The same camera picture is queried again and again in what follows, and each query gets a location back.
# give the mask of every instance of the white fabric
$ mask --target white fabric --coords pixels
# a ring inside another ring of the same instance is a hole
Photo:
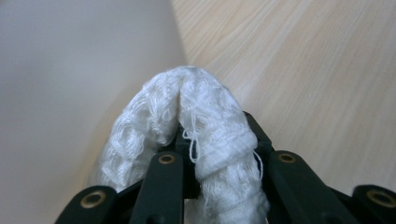
[[[186,203],[189,222],[263,223],[269,203],[254,160],[257,138],[228,90],[201,68],[179,67],[145,84],[114,123],[90,184],[120,191],[143,178],[179,122],[195,143],[202,189]]]

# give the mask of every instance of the wood grain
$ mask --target wood grain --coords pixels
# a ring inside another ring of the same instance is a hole
[[[190,64],[326,184],[396,191],[396,1],[173,0]]]

